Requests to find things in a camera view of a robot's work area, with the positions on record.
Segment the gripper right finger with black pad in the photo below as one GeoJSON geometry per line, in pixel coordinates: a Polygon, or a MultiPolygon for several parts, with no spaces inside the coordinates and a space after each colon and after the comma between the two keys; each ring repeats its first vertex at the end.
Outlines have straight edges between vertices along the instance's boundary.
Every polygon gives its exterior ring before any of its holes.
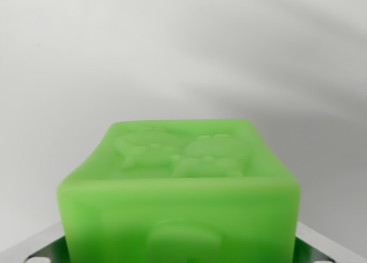
{"type": "Polygon", "coordinates": [[[366,262],[366,259],[298,222],[293,262],[366,262]]]}

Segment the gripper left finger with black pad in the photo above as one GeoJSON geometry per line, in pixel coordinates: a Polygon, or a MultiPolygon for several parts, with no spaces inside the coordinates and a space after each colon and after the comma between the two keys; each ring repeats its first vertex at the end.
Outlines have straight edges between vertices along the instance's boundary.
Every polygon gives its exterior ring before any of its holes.
{"type": "Polygon", "coordinates": [[[47,227],[1,252],[1,262],[69,262],[62,224],[47,227]]]}

